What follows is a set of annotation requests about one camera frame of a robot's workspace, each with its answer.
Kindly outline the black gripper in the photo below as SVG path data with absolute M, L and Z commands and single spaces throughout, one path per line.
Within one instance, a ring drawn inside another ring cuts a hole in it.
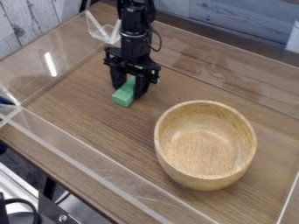
M 151 58 L 152 32 L 140 36 L 120 34 L 120 46 L 107 45 L 104 64 L 109 67 L 113 89 L 121 88 L 127 76 L 135 76 L 135 99 L 147 92 L 160 78 L 160 65 Z

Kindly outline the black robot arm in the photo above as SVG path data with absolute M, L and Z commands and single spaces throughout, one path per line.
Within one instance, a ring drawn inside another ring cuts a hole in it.
M 152 35 L 161 36 L 152 26 L 155 21 L 153 0 L 116 0 L 120 19 L 120 47 L 107 45 L 104 64 L 109 67 L 112 87 L 119 90 L 127 82 L 127 76 L 135 76 L 133 97 L 139 99 L 151 84 L 159 81 L 161 66 L 152 60 Z

